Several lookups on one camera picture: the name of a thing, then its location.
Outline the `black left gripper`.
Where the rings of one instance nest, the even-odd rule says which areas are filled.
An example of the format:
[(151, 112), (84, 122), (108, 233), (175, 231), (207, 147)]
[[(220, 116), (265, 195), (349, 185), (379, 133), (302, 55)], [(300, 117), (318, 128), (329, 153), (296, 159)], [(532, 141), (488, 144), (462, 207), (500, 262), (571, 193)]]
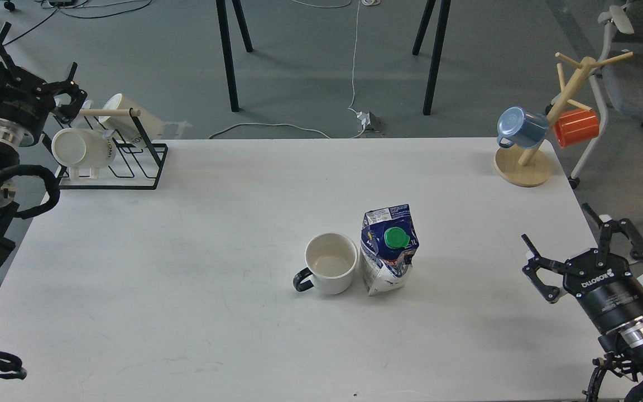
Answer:
[[(66, 79), (48, 84), (48, 94), (37, 89), (45, 82), (25, 71), (18, 79), (18, 66), (3, 45), (11, 24), (0, 29), (0, 121), (6, 120), (25, 130), (21, 147), (36, 145), (49, 113), (62, 124), (72, 122), (81, 111), (88, 94), (74, 81), (78, 64), (73, 62)], [(56, 95), (67, 95), (69, 103), (56, 106)]]

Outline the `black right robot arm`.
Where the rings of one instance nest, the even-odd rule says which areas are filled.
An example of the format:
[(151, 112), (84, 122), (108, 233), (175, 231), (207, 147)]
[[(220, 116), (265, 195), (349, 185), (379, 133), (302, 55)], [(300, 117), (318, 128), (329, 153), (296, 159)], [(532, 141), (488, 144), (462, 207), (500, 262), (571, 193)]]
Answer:
[(562, 295), (573, 296), (597, 328), (604, 356), (592, 362), (586, 400), (599, 400), (604, 377), (611, 372), (635, 383), (625, 401), (641, 401), (643, 286), (630, 264), (643, 262), (643, 236), (630, 219), (599, 216), (587, 203), (582, 211), (599, 228), (597, 247), (560, 262), (541, 256), (523, 234), (529, 257), (522, 272), (548, 303), (556, 303)]

